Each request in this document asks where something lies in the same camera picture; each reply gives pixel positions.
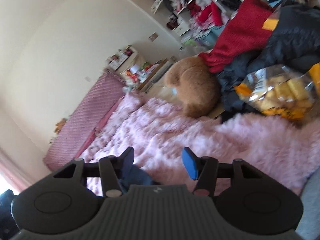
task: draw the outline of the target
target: black jacket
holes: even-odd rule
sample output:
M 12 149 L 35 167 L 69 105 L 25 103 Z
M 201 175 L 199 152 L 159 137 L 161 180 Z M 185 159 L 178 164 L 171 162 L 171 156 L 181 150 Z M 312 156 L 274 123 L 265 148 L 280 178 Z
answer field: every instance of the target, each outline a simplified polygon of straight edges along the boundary
M 233 88 L 239 85 L 247 74 L 275 64 L 285 64 L 306 73 L 318 62 L 320 10 L 301 4 L 284 6 L 281 8 L 278 25 L 265 49 L 240 54 L 217 75 L 224 109 L 233 113 L 256 112 L 239 99 Z

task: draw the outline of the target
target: quilted headboard cover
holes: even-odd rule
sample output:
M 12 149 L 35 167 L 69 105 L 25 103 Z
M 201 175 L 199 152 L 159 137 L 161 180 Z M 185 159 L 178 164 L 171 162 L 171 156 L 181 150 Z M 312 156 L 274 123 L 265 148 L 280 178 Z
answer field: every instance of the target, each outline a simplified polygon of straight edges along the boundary
M 107 70 L 86 94 L 44 157 L 52 171 L 77 158 L 94 140 L 116 109 L 124 80 Z

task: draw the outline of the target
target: pink fluffy blanket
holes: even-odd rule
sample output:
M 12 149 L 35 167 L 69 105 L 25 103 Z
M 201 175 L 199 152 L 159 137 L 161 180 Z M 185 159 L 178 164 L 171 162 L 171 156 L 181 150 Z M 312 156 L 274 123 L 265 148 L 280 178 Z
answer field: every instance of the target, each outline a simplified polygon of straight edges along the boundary
M 242 158 L 299 194 L 320 164 L 320 121 L 297 129 L 277 116 L 245 114 L 221 124 L 219 119 L 185 117 L 180 106 L 162 99 L 129 94 L 81 158 L 97 162 L 119 156 L 128 146 L 134 148 L 134 163 L 162 184 L 195 186 L 181 158 L 183 147 L 189 147 L 197 156 L 223 163 Z M 102 195 L 100 179 L 87 183 Z M 227 183 L 218 179 L 216 193 Z

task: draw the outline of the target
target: orange plush toy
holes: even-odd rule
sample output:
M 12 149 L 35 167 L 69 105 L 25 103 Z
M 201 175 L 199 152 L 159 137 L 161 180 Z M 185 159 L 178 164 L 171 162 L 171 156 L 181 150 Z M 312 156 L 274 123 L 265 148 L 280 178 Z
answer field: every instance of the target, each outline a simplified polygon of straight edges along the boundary
M 175 63 L 165 74 L 164 82 L 177 90 L 183 102 L 183 114 L 198 118 L 207 115 L 220 99 L 217 78 L 200 57 L 188 57 Z

